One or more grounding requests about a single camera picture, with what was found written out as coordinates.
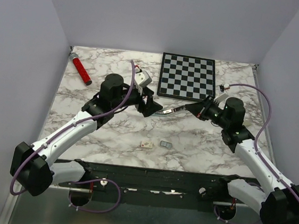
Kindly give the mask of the white staple box sleeve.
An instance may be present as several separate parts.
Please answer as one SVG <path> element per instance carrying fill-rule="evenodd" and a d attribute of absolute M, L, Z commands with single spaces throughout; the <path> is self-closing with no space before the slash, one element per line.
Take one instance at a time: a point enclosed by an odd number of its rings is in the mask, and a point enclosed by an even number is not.
<path fill-rule="evenodd" d="M 152 148 L 153 147 L 153 142 L 142 141 L 140 146 L 142 148 Z"/>

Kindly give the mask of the staple tray with staples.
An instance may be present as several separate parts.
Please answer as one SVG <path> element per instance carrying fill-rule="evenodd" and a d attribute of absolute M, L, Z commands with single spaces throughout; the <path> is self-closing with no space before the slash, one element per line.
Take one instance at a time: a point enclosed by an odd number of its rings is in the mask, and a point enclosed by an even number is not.
<path fill-rule="evenodd" d="M 171 143 L 165 142 L 163 140 L 160 141 L 160 146 L 163 147 L 163 148 L 168 148 L 168 149 L 172 148 L 172 144 Z"/>

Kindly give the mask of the light blue stapler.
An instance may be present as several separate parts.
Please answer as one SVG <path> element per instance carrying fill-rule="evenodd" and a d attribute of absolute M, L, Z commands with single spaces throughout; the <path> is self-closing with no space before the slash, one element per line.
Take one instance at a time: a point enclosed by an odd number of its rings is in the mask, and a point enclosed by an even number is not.
<path fill-rule="evenodd" d="M 159 110 L 155 113 L 152 114 L 152 116 L 155 117 L 167 117 L 167 116 L 171 116 L 171 115 L 175 115 L 181 112 L 184 112 L 186 110 L 185 105 L 179 106 L 179 107 L 174 107 L 174 108 L 169 108 L 169 109 L 162 109 Z"/>

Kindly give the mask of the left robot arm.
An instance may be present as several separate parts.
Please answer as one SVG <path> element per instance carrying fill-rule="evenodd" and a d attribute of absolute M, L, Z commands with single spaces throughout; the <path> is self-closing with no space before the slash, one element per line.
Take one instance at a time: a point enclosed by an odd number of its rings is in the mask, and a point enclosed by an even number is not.
<path fill-rule="evenodd" d="M 23 142 L 14 150 L 10 173 L 12 181 L 20 183 L 32 196 L 40 195 L 50 185 L 73 182 L 83 188 L 89 184 L 87 166 L 81 160 L 58 163 L 57 160 L 84 136 L 99 130 L 121 107 L 135 106 L 144 117 L 162 109 L 153 101 L 152 82 L 145 72 L 139 72 L 130 84 L 121 75 L 105 77 L 99 92 L 68 123 L 49 136 L 30 145 Z"/>

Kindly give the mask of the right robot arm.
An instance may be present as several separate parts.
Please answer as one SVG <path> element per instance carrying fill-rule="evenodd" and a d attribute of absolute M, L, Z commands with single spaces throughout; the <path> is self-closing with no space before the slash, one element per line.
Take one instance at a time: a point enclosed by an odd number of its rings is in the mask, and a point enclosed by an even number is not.
<path fill-rule="evenodd" d="M 196 118 L 210 120 L 221 128 L 224 143 L 244 161 L 261 185 L 257 188 L 231 175 L 217 186 L 217 197 L 222 201 L 240 200 L 260 216 L 262 224 L 299 224 L 299 185 L 294 185 L 280 173 L 255 147 L 255 137 L 243 125 L 245 108 L 242 100 L 228 98 L 221 109 L 214 99 L 207 97 L 185 108 Z"/>

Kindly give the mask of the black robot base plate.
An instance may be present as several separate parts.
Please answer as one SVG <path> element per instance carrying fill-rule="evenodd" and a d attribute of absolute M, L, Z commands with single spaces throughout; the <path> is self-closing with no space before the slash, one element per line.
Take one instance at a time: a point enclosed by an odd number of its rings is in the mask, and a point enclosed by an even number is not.
<path fill-rule="evenodd" d="M 91 188 L 94 185 L 98 187 L 108 186 L 109 188 L 114 186 L 118 192 L 110 192 L 109 194 L 99 192 L 98 194 L 89 195 L 84 192 L 69 191 L 69 198 L 74 205 L 78 206 L 84 206 L 91 200 L 111 204 L 124 203 L 160 208 L 196 209 L 200 212 L 211 212 L 217 206 L 222 217 L 232 218 L 236 213 L 235 202 L 240 201 L 232 198 L 227 193 L 218 194 L 217 192 L 223 183 L 222 180 L 228 176 L 84 163 L 87 166 L 84 176 L 79 181 L 69 183 L 79 187 L 90 186 Z M 244 179 L 251 186 L 257 187 L 255 180 L 252 178 L 240 178 Z M 191 198 L 196 197 L 197 204 L 193 204 L 193 200 L 190 199 L 188 201 L 163 201 L 161 199 L 141 200 L 140 197 L 122 197 L 120 188 L 186 193 Z"/>

